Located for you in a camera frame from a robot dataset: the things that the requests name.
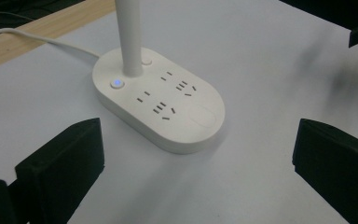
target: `power strip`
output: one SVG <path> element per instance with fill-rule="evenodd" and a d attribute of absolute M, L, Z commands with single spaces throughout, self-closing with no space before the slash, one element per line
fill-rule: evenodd
<path fill-rule="evenodd" d="M 104 54 L 92 79 L 103 105 L 158 147 L 177 154 L 207 146 L 223 124 L 225 106 L 209 83 L 150 49 L 143 73 L 123 73 L 121 49 Z"/>

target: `electrical outlet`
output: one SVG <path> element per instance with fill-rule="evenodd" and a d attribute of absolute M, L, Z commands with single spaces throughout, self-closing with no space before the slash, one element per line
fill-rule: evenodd
<path fill-rule="evenodd" d="M 209 83 L 150 49 L 139 77 L 122 72 L 121 49 L 95 64 L 92 78 L 103 105 L 158 147 L 187 154 L 203 149 L 223 124 L 225 106 Z"/>

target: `power button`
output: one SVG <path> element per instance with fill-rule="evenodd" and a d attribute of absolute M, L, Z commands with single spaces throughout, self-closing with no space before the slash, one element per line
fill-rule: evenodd
<path fill-rule="evenodd" d="M 124 81 L 121 80 L 121 79 L 114 79 L 111 83 L 110 83 L 110 86 L 113 88 L 113 89 L 121 89 L 123 86 L 124 86 Z"/>

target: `white table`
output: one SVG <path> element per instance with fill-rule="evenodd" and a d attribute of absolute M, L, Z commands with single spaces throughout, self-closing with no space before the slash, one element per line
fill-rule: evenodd
<path fill-rule="evenodd" d="M 101 118 L 105 169 L 70 223 L 346 223 L 294 171 L 301 118 L 358 137 L 358 46 L 349 31 L 279 1 L 141 0 L 143 45 L 213 84 L 216 145 L 174 155 L 105 109 L 92 56 L 43 45 L 0 65 L 0 179 L 65 128 Z M 119 47 L 116 14 L 60 39 Z"/>

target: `white lamp stem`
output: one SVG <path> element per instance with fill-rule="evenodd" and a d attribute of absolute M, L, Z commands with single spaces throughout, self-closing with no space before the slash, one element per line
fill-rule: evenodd
<path fill-rule="evenodd" d="M 116 0 L 116 10 L 123 73 L 127 77 L 138 77 L 143 73 L 139 0 Z"/>

